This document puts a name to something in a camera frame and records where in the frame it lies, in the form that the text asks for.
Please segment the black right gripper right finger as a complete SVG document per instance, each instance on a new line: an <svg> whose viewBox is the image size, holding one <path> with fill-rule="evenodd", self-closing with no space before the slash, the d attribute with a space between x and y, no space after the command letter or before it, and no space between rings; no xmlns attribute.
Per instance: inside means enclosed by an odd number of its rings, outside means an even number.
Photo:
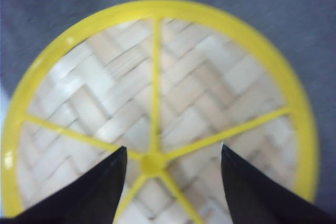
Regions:
<svg viewBox="0 0 336 224"><path fill-rule="evenodd" d="M233 223L335 223L328 213L270 179L227 145L221 156Z"/></svg>

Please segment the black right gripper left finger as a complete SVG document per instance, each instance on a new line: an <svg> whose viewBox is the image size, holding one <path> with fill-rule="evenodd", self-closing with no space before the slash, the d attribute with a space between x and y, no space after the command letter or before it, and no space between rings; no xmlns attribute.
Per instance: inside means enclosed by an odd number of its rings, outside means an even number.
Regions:
<svg viewBox="0 0 336 224"><path fill-rule="evenodd" d="M69 185L1 223L113 223L126 169L122 146Z"/></svg>

